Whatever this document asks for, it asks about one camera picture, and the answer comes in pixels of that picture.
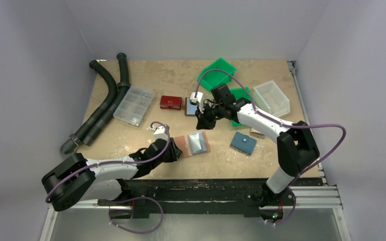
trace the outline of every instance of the black pipe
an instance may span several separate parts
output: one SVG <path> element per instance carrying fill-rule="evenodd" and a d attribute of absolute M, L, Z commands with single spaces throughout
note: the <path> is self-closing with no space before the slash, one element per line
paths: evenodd
<path fill-rule="evenodd" d="M 129 83 L 129 71 L 127 57 L 124 53 L 119 53 L 116 58 L 119 62 L 119 71 L 121 72 L 121 82 L 118 84 L 119 92 L 115 98 L 115 101 L 112 105 L 106 110 L 106 112 L 101 116 L 100 120 L 91 128 L 86 137 L 82 140 L 87 146 L 90 146 L 104 127 L 110 122 L 113 118 L 113 113 L 116 108 L 121 103 L 122 99 L 125 97 L 126 92 L 128 91 L 131 84 Z"/>
<path fill-rule="evenodd" d="M 109 106 L 113 103 L 118 93 L 115 79 L 104 69 L 97 61 L 92 60 L 89 67 L 95 70 L 107 84 L 109 92 L 101 105 L 91 114 L 91 116 L 80 126 L 80 128 L 69 136 L 69 139 L 61 146 L 60 152 L 69 154 L 74 151 L 77 146 L 82 145 L 82 139 L 85 138 L 92 126 L 100 119 Z"/>

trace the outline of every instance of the green plastic bin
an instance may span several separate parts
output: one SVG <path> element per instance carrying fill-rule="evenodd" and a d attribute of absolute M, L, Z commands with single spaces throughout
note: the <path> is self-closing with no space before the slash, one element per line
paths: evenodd
<path fill-rule="evenodd" d="M 221 69 L 221 70 L 228 72 L 231 75 L 233 75 L 234 72 L 236 71 L 236 68 L 233 65 L 229 64 L 223 58 L 219 58 L 214 63 L 212 63 L 210 66 L 208 66 L 204 70 L 202 70 L 201 74 L 198 77 L 198 81 L 199 81 L 200 77 L 207 70 L 210 70 L 210 69 Z M 230 81 L 232 81 L 232 79 L 227 74 L 222 73 L 222 72 L 218 72 L 218 71 L 212 71 L 212 72 L 207 73 L 203 77 L 203 79 L 201 81 L 201 85 L 205 89 L 207 89 L 208 91 L 211 91 L 211 89 L 213 89 L 214 87 L 217 87 L 220 84 L 228 83 Z"/>
<path fill-rule="evenodd" d="M 245 89 L 251 93 L 251 91 L 249 90 L 249 87 L 245 87 Z M 234 94 L 234 97 L 236 99 L 239 99 L 239 98 L 245 98 L 245 99 L 248 99 L 248 100 L 251 100 L 251 97 L 248 96 L 248 94 L 242 89 L 242 88 L 236 88 L 236 89 L 230 89 L 230 92 L 232 94 Z M 238 126 L 242 126 L 242 124 L 239 124 L 237 122 L 235 122 L 234 120 L 232 120 L 232 126 L 234 127 L 238 127 Z"/>

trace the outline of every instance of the white wall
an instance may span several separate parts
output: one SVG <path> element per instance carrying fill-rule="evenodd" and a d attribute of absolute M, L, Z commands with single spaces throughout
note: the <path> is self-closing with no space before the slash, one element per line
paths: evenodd
<path fill-rule="evenodd" d="M 312 123 L 347 138 L 323 163 L 355 240 L 386 240 L 386 1 L 331 1 L 298 59 Z M 322 153 L 339 131 L 316 131 Z"/>
<path fill-rule="evenodd" d="M 298 58 L 329 0 L 67 0 L 96 58 Z"/>
<path fill-rule="evenodd" d="M 64 0 L 0 0 L 0 240 L 38 240 L 41 178 L 62 161 L 94 79 Z"/>

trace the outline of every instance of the tabletop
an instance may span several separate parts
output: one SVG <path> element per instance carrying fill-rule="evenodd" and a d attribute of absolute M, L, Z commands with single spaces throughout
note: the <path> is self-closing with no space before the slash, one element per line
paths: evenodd
<path fill-rule="evenodd" d="M 170 136 L 178 137 L 197 132 L 197 118 L 184 115 L 184 110 L 161 109 L 162 95 L 179 96 L 183 100 L 195 90 L 201 71 L 213 60 L 128 60 L 130 82 L 155 92 L 154 100 L 147 109 L 140 125 L 132 126 L 113 118 L 95 142 L 79 147 L 78 152 L 86 158 L 112 159 L 126 156 L 139 148 L 148 147 L 154 141 L 149 130 L 152 121 L 170 126 Z M 298 93 L 285 60 L 228 60 L 237 68 L 234 76 L 253 93 L 253 87 L 274 80 L 289 98 L 291 112 L 282 119 L 291 122 L 304 120 Z M 100 62 L 119 83 L 117 61 Z M 235 81 L 227 84 L 238 88 Z M 107 86 L 97 75 L 85 119 L 101 104 L 107 95 Z M 209 91 L 199 91 L 212 98 Z M 180 159 L 174 163 L 162 163 L 143 179 L 203 179 L 203 178 L 268 178 L 278 167 L 277 146 L 269 138 L 250 134 L 250 127 L 233 127 L 230 120 L 218 120 L 213 130 L 205 131 L 211 149 L 208 153 Z M 235 132 L 257 139 L 252 155 L 246 155 L 230 147 Z M 319 177 L 317 167 L 303 177 Z"/>

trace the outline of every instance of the red box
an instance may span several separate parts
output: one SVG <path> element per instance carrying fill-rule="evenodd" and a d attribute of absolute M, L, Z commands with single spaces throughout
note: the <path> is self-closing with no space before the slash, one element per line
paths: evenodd
<path fill-rule="evenodd" d="M 160 98 L 161 109 L 181 109 L 182 98 L 176 96 L 163 95 Z"/>

